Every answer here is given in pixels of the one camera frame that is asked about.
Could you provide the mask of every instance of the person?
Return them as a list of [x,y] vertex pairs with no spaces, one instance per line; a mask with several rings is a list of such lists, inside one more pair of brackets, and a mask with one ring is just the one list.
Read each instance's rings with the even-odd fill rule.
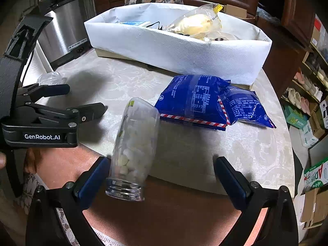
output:
[[[7,158],[0,152],[0,170],[6,167]],[[1,245],[24,246],[26,215],[19,206],[9,201],[1,189],[0,181],[0,241]]]

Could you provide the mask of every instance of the glass jar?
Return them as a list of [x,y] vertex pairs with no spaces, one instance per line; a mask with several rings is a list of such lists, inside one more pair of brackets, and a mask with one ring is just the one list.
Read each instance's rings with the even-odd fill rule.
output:
[[143,187],[156,151],[159,112],[148,102],[132,98],[125,107],[106,180],[106,194],[142,201]]

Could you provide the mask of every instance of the white label sticker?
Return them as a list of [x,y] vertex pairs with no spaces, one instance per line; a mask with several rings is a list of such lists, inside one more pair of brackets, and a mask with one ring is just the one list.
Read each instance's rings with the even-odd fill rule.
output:
[[83,39],[83,40],[81,40],[81,41],[79,41],[79,42],[76,42],[75,44],[72,44],[71,46],[68,46],[68,50],[72,50],[72,49],[78,47],[80,44],[86,42],[87,40],[88,40],[88,39],[85,38],[85,39]]
[[312,38],[312,43],[313,43],[314,46],[316,46],[318,44],[318,42],[315,38]]

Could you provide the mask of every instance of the blue gripper pad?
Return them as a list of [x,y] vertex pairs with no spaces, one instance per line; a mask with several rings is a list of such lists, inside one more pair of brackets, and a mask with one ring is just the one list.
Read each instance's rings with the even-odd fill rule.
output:
[[219,178],[233,206],[243,211],[247,207],[247,198],[251,195],[248,181],[240,172],[234,170],[224,156],[218,157],[213,164],[215,175]]
[[99,157],[92,167],[83,172],[77,179],[74,188],[74,195],[82,210],[91,206],[101,184],[109,175],[110,159]]

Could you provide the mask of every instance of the green box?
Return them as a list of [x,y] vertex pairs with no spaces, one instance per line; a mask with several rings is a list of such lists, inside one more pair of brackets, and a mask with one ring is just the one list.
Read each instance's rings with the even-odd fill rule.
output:
[[307,124],[307,117],[301,112],[291,108],[289,105],[283,105],[282,107],[287,123],[298,129],[302,129]]

